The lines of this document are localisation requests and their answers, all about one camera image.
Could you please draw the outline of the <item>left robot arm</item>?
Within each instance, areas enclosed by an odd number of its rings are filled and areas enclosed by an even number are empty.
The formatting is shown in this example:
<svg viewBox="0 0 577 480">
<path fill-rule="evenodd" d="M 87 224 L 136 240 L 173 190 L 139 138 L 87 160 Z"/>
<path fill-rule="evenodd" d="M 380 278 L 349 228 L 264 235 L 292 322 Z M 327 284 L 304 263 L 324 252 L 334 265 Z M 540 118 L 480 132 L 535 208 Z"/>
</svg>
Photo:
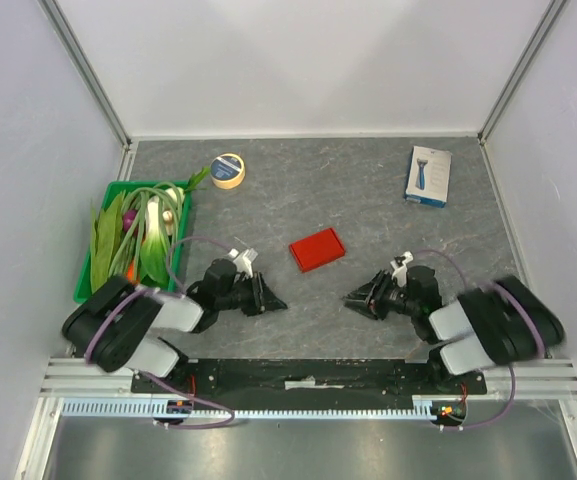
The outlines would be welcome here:
<svg viewBox="0 0 577 480">
<path fill-rule="evenodd" d="M 179 363 L 182 353 L 161 337 L 163 331 L 201 333 L 222 311 L 257 316 L 286 308 L 261 273 L 244 272 L 237 262 L 220 258 L 182 295 L 115 275 L 65 320 L 62 336 L 101 370 L 146 371 L 164 392 L 176 393 L 186 385 L 188 371 Z"/>
</svg>

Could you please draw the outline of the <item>red paper box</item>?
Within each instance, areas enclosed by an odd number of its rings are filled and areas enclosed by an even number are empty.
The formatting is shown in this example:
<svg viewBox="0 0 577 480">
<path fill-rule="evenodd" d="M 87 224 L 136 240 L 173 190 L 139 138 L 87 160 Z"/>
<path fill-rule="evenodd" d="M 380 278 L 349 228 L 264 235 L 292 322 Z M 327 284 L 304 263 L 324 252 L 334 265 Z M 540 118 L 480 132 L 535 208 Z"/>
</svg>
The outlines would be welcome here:
<svg viewBox="0 0 577 480">
<path fill-rule="evenodd" d="M 289 251 L 302 273 L 329 264 L 346 254 L 341 239 L 332 227 L 291 243 Z"/>
</svg>

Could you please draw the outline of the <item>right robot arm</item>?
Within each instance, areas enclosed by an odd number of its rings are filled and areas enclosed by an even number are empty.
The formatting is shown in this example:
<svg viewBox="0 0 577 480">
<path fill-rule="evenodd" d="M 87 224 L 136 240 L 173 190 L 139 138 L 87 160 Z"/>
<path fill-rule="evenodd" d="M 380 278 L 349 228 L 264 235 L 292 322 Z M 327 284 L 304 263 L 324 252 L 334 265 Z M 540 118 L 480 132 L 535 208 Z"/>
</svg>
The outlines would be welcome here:
<svg viewBox="0 0 577 480">
<path fill-rule="evenodd" d="M 391 312 L 409 317 L 417 336 L 432 346 L 425 377 L 441 394 L 457 387 L 464 374 L 542 358 L 565 340 L 557 316 L 514 275 L 467 289 L 445 304 L 432 268 L 381 270 L 343 301 L 372 320 Z"/>
</svg>

